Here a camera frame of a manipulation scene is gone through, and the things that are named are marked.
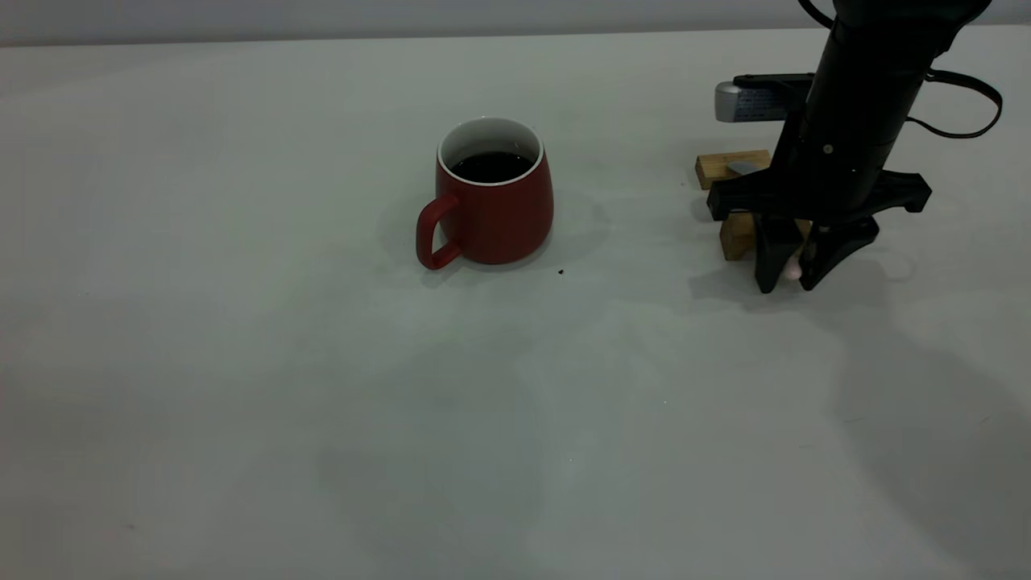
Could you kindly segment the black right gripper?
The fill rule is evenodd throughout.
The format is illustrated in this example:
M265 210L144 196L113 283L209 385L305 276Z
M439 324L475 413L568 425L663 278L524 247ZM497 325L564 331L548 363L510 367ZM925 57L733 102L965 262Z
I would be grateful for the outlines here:
M925 208L932 187L923 176L884 168L894 144L822 135L810 122L787 121L768 168L711 185L707 208L714 220L755 213L754 276L763 294L777 286L788 261L803 246L794 219L851 221L810 229L800 267L801 286L811 291L842 261L876 241L880 228L873 214Z

